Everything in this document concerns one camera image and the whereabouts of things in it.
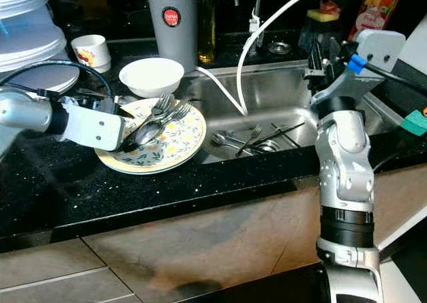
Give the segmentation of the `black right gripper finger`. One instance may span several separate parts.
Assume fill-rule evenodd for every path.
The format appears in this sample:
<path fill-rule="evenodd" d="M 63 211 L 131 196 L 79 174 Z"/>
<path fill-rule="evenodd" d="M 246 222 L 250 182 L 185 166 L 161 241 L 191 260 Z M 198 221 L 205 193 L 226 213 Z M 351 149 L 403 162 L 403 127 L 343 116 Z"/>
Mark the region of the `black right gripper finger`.
<path fill-rule="evenodd" d="M 320 41 L 312 41 L 308 52 L 307 78 L 318 79 L 322 77 L 322 53 Z"/>
<path fill-rule="evenodd" d="M 346 40 L 329 39 L 328 57 L 330 64 L 348 64 L 350 62 L 350 43 Z"/>

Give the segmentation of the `steel spoon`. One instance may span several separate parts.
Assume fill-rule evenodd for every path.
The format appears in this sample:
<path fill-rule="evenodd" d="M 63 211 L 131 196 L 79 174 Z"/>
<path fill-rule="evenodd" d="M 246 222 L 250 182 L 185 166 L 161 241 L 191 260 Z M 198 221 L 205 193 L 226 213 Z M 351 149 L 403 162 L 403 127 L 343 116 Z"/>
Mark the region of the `steel spoon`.
<path fill-rule="evenodd" d="M 156 136 L 158 128 L 157 122 L 149 122 L 149 116 L 147 116 L 143 123 L 136 129 L 138 131 L 137 140 L 140 145 L 152 140 Z"/>
<path fill-rule="evenodd" d="M 211 140 L 213 140 L 214 143 L 219 145 L 228 145 L 229 147 L 232 147 L 235 150 L 239 150 L 241 147 L 244 146 L 244 142 L 238 141 L 237 139 L 222 133 L 214 134 L 213 139 Z"/>

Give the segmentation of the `floral cream dinner plate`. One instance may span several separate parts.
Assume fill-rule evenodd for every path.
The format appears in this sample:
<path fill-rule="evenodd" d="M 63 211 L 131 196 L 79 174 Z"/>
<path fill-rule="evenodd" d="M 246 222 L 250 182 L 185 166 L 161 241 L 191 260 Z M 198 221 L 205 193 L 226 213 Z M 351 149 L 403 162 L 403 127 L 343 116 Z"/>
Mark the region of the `floral cream dinner plate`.
<path fill-rule="evenodd" d="M 200 149 L 207 135 L 207 122 L 196 107 L 183 119 L 171 121 L 161 135 L 135 151 L 95 149 L 101 163 L 121 173 L 149 175 L 166 172 L 188 162 Z"/>

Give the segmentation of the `dark curved kitchen faucet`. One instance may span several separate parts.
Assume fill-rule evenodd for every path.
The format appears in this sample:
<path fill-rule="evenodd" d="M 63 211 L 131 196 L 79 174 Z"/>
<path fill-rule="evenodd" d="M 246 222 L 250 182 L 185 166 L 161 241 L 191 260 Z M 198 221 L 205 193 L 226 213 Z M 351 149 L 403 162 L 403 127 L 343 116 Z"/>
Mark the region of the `dark curved kitchen faucet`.
<path fill-rule="evenodd" d="M 248 31 L 250 33 L 258 31 L 260 25 L 263 23 L 262 19 L 260 19 L 260 1 L 262 0 L 254 0 L 250 20 L 248 20 Z"/>

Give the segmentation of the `black sponge caddy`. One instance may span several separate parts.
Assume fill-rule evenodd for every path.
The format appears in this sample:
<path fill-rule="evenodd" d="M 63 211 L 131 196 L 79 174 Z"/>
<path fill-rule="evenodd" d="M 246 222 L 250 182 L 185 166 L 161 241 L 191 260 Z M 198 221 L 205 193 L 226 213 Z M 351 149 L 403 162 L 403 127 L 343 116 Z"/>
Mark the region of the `black sponge caddy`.
<path fill-rule="evenodd" d="M 301 29 L 300 38 L 298 40 L 298 47 L 309 52 L 312 41 L 320 41 L 324 43 L 329 38 L 341 40 L 341 23 L 339 17 L 335 21 L 317 22 L 312 19 L 305 20 Z"/>

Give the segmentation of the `round steel counter cap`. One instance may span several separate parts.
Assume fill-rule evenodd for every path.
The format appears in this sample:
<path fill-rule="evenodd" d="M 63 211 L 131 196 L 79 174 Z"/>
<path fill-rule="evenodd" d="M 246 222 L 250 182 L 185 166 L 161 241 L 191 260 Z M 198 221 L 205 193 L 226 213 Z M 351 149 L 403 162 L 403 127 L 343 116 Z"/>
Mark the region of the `round steel counter cap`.
<path fill-rule="evenodd" d="M 269 43 L 266 46 L 266 49 L 272 55 L 287 55 L 291 52 L 291 46 L 289 43 L 284 43 L 283 41 L 275 41 L 274 43 Z"/>

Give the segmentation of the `yellow sponge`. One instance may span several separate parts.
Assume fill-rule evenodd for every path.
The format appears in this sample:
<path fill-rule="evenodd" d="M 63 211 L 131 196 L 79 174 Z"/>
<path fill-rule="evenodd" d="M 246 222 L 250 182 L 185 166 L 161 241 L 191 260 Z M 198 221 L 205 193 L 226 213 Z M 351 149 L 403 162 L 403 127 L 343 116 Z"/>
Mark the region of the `yellow sponge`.
<path fill-rule="evenodd" d="M 338 19 L 338 14 L 336 13 L 324 13 L 318 9 L 312 9 L 307 12 L 308 19 L 312 19 L 317 22 L 329 22 L 335 21 Z"/>

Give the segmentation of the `stainless steel sink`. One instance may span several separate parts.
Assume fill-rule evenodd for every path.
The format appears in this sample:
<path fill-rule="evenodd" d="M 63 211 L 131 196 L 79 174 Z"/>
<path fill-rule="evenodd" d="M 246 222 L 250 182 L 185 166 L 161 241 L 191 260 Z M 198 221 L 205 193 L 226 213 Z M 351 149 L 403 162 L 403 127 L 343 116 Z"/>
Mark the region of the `stainless steel sink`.
<path fill-rule="evenodd" d="M 206 74 L 200 71 L 187 74 L 176 92 L 177 97 L 192 97 L 194 107 L 207 122 L 207 136 L 191 162 L 208 164 L 234 159 L 237 150 L 213 142 L 214 134 L 226 134 L 245 142 L 258 124 L 262 126 L 260 135 L 265 136 L 274 132 L 271 123 L 290 127 L 305 122 L 288 136 L 301 147 L 314 148 L 318 119 L 309 108 L 312 95 L 307 80 L 303 79 L 305 68 L 306 60 L 244 66 L 242 84 L 247 115 L 239 113 Z M 280 145 L 278 152 L 298 148 L 283 136 L 274 141 Z"/>

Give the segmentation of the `red scrub sponge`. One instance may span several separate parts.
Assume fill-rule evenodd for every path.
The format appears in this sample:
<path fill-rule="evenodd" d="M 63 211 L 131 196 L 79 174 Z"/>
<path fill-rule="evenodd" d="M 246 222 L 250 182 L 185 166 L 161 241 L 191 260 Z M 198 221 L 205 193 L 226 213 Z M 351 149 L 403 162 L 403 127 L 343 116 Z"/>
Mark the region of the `red scrub sponge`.
<path fill-rule="evenodd" d="M 323 0 L 320 2 L 320 13 L 327 15 L 339 15 L 341 13 L 341 9 L 333 0 Z"/>

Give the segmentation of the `fruit label soap pump bottle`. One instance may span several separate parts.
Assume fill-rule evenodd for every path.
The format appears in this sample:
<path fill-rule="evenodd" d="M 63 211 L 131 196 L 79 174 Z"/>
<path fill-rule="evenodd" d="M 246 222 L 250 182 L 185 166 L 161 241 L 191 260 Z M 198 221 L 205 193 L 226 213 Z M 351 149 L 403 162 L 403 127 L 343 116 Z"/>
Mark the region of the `fruit label soap pump bottle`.
<path fill-rule="evenodd" d="M 363 29 L 384 29 L 398 3 L 399 0 L 363 0 L 348 41 L 353 41 Z"/>

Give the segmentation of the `white printed cup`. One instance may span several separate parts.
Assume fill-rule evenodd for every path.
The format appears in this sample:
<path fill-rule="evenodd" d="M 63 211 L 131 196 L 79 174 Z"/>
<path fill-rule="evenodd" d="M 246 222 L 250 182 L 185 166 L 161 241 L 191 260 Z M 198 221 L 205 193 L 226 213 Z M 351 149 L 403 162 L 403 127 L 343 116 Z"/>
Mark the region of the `white printed cup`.
<path fill-rule="evenodd" d="M 104 73 L 111 68 L 111 56 L 103 35 L 80 35 L 71 41 L 77 62 Z"/>

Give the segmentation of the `white ceramic bowl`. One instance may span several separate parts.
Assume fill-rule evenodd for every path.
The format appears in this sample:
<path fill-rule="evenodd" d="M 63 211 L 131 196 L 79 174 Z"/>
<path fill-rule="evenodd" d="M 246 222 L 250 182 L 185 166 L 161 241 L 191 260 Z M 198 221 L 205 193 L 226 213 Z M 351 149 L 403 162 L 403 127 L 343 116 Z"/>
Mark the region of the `white ceramic bowl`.
<path fill-rule="evenodd" d="M 120 83 L 136 96 L 152 98 L 173 93 L 184 75 L 179 62 L 161 57 L 134 60 L 119 71 Z"/>

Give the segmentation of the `white plastic board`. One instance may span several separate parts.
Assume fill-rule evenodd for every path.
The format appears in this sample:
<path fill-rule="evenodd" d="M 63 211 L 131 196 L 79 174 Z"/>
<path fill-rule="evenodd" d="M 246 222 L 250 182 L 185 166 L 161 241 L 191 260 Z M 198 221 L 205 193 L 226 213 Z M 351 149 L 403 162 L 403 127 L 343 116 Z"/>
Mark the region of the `white plastic board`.
<path fill-rule="evenodd" d="M 427 14 L 409 35 L 398 59 L 427 76 Z"/>

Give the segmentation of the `green plastic item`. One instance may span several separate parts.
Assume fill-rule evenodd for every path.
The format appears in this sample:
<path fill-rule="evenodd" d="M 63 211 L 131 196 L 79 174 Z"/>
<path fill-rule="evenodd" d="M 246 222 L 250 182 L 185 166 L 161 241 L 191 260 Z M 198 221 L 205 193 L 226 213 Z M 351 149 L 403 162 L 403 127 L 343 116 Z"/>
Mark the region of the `green plastic item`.
<path fill-rule="evenodd" d="M 427 134 L 427 117 L 423 111 L 414 110 L 404 117 L 400 126 L 412 135 L 422 136 Z"/>

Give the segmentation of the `white stacked plastic container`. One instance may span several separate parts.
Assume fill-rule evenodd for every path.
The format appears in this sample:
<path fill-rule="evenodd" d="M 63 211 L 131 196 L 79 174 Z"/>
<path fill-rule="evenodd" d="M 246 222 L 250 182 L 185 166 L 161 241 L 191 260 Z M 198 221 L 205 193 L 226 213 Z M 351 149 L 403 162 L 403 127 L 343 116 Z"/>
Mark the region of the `white stacked plastic container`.
<path fill-rule="evenodd" d="M 25 65 L 68 60 L 67 40 L 55 25 L 48 0 L 0 0 L 0 72 L 6 78 Z M 14 84 L 63 93 L 76 83 L 79 68 L 48 65 L 25 71 Z"/>

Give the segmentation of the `steel sink drain strainer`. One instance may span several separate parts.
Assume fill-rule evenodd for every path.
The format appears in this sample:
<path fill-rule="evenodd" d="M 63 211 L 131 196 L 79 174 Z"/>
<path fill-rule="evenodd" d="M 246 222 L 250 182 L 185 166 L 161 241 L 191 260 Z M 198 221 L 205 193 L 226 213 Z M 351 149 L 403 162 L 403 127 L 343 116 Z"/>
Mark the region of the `steel sink drain strainer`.
<path fill-rule="evenodd" d="M 265 140 L 261 141 L 254 148 L 265 153 L 277 152 L 280 149 L 280 145 L 278 145 L 274 140 Z"/>

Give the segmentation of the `grey canister with red logo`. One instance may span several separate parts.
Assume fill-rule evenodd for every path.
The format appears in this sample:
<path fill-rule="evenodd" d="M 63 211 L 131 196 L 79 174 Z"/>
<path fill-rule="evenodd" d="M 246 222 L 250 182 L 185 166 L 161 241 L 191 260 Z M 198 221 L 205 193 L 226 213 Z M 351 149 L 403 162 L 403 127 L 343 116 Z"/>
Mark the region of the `grey canister with red logo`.
<path fill-rule="evenodd" d="M 195 0 L 148 0 L 158 55 L 196 69 Z"/>

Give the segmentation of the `yellow oil bottle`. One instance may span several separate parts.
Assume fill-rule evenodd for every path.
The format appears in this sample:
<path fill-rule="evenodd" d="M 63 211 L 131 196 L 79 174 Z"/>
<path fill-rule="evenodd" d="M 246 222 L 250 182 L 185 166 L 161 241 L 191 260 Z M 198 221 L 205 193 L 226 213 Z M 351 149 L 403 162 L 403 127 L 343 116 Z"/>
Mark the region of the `yellow oil bottle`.
<path fill-rule="evenodd" d="M 216 58 L 216 2 L 196 0 L 197 56 L 201 64 L 210 64 Z"/>

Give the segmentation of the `beige cabinet door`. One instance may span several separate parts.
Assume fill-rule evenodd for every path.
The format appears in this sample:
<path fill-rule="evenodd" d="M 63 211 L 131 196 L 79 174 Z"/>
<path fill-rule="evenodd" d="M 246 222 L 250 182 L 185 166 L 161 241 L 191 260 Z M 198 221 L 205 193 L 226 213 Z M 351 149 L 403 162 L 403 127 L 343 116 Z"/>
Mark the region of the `beige cabinet door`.
<path fill-rule="evenodd" d="M 141 303 L 175 303 L 318 262 L 318 185 L 86 236 Z"/>

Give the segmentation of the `beige drawer front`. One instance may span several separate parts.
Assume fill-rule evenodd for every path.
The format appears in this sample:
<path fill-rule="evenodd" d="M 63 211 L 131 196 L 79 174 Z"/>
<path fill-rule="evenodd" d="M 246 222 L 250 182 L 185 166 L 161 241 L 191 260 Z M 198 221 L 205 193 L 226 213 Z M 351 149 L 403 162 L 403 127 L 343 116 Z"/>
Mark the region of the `beige drawer front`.
<path fill-rule="evenodd" d="M 103 268 L 0 293 L 0 303 L 100 303 L 128 294 L 118 276 Z"/>
<path fill-rule="evenodd" d="M 9 288 L 104 266 L 80 239 L 0 255 L 0 287 Z"/>

